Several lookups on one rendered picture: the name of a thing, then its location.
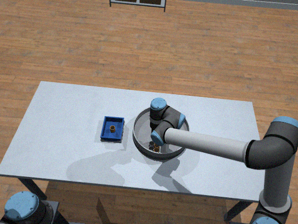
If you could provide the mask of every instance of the gray round tray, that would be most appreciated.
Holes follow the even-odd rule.
[[[186,120],[180,130],[189,131],[189,126]],[[137,149],[153,160],[172,159],[181,154],[185,149],[172,144],[164,144],[159,147],[159,152],[155,152],[149,149],[149,143],[152,142],[150,134],[150,108],[147,108],[137,116],[133,126],[132,138]]]

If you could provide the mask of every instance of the white pipe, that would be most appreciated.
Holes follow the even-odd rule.
[[[167,144],[173,144],[240,162],[245,162],[245,152],[248,145],[248,142],[204,135],[175,128],[166,130],[165,141]]]

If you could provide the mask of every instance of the blue joint cap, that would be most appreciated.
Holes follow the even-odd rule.
[[[162,138],[159,136],[159,134],[156,131],[152,131],[150,136],[151,136],[152,141],[154,141],[157,145],[159,145],[159,146],[164,145]]]
[[[162,110],[167,106],[167,102],[162,98],[155,98],[151,101],[150,108],[152,110]]]
[[[31,192],[14,194],[5,204],[4,211],[7,218],[21,221],[33,215],[39,204],[38,197]]]
[[[182,127],[184,121],[185,121],[185,115],[184,114],[180,114],[180,119],[179,119],[179,122],[178,122],[177,129],[180,129]]]
[[[298,121],[296,119],[294,119],[294,118],[291,118],[291,117],[281,116],[281,117],[275,118],[273,120],[273,122],[275,122],[275,121],[288,123],[288,124],[294,125],[295,127],[298,128]]]

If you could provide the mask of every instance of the table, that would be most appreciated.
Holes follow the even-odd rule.
[[[19,178],[40,197],[46,196],[32,179],[257,202],[265,171],[190,149],[167,162],[138,151],[134,121],[156,97],[186,115],[192,132],[259,140],[251,102],[41,82],[0,164],[0,175]],[[124,118],[121,143],[100,141],[105,116]]]

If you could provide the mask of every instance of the blue square container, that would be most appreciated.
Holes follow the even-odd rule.
[[[110,131],[110,127],[115,126],[115,132]],[[100,138],[103,141],[121,142],[124,127],[123,117],[107,117],[105,116],[102,126]]]

